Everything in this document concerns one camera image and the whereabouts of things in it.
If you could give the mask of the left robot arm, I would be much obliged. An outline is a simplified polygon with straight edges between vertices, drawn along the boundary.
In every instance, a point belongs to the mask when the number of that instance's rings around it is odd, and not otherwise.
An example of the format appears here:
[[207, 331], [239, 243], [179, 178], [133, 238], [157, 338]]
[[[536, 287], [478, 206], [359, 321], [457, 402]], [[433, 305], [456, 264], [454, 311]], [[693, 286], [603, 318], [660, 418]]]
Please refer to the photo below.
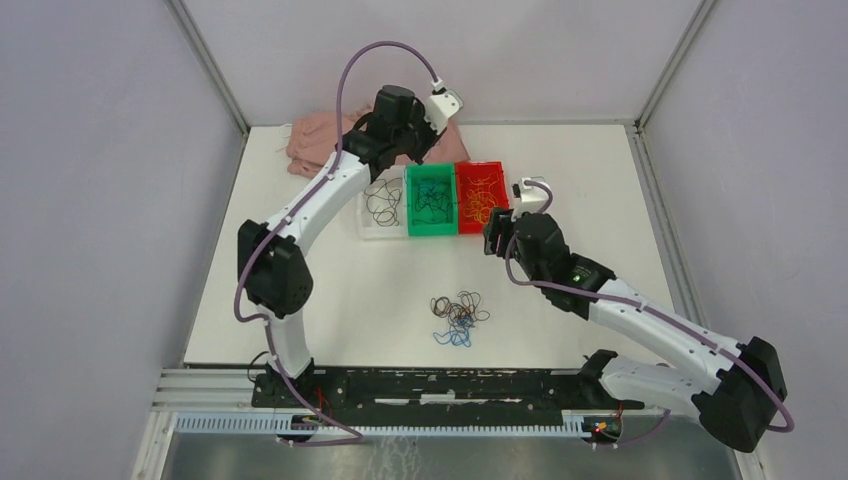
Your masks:
[[306, 256], [315, 240], [357, 194], [405, 155], [422, 163], [446, 130], [461, 100], [442, 89], [421, 100], [385, 85], [371, 112], [344, 133], [321, 171], [286, 207], [263, 223], [245, 221], [237, 234], [238, 321], [264, 325], [276, 392], [291, 406], [307, 404], [314, 379], [303, 309], [314, 286]]

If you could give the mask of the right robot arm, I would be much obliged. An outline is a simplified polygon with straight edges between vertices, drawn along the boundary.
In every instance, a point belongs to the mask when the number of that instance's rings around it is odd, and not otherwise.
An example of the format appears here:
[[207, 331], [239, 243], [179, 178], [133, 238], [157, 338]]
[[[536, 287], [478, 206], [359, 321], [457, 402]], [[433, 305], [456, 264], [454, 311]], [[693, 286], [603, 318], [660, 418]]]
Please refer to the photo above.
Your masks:
[[777, 349], [713, 332], [639, 293], [613, 270], [570, 250], [547, 213], [495, 208], [484, 252], [519, 265], [516, 285], [534, 287], [555, 308], [618, 332], [664, 360], [640, 363], [610, 350], [592, 354], [577, 382], [580, 400], [602, 408], [632, 400], [686, 415], [725, 446], [753, 452], [766, 432], [789, 433], [787, 385]]

